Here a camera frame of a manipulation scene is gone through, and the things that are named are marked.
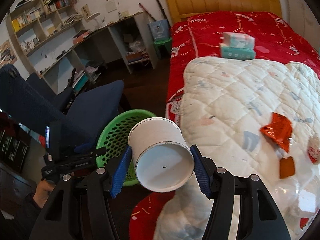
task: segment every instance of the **orange wrapper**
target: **orange wrapper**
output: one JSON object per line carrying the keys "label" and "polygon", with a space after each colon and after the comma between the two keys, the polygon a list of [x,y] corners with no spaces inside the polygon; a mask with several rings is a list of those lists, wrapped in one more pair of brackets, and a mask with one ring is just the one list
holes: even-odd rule
{"label": "orange wrapper", "polygon": [[270,137],[280,148],[289,152],[292,134],[291,122],[288,118],[281,114],[272,113],[272,122],[260,129],[260,132]]}

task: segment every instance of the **red and white package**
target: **red and white package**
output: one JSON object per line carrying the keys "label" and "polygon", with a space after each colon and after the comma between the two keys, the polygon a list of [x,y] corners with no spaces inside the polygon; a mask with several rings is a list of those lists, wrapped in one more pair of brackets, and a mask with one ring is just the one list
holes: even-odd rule
{"label": "red and white package", "polygon": [[320,139],[319,134],[309,138],[307,154],[314,165],[320,163]]}

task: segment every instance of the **yellow book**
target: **yellow book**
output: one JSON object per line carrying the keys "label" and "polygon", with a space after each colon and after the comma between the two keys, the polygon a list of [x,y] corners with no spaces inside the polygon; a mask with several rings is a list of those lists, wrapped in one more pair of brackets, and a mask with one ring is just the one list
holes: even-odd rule
{"label": "yellow book", "polygon": [[20,26],[20,24],[19,24],[17,19],[14,19],[12,21],[12,26],[13,26],[15,32],[17,32],[18,30],[21,29],[21,26]]}

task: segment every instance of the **black sleeve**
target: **black sleeve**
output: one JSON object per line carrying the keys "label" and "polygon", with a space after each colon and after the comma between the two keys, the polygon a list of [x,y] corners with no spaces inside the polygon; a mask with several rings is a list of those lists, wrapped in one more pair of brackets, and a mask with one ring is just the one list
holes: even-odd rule
{"label": "black sleeve", "polygon": [[16,238],[28,240],[41,208],[33,200],[33,194],[25,197],[13,220],[7,220],[8,225],[16,233]]}

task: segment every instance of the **teal tissue pack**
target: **teal tissue pack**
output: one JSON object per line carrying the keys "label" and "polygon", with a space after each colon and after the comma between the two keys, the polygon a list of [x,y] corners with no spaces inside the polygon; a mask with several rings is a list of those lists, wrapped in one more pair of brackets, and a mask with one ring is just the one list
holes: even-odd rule
{"label": "teal tissue pack", "polygon": [[223,58],[249,60],[256,57],[256,52],[253,49],[230,48],[226,44],[220,43],[220,55]]}
{"label": "teal tissue pack", "polygon": [[244,33],[223,33],[223,43],[230,48],[254,49],[255,38]]}

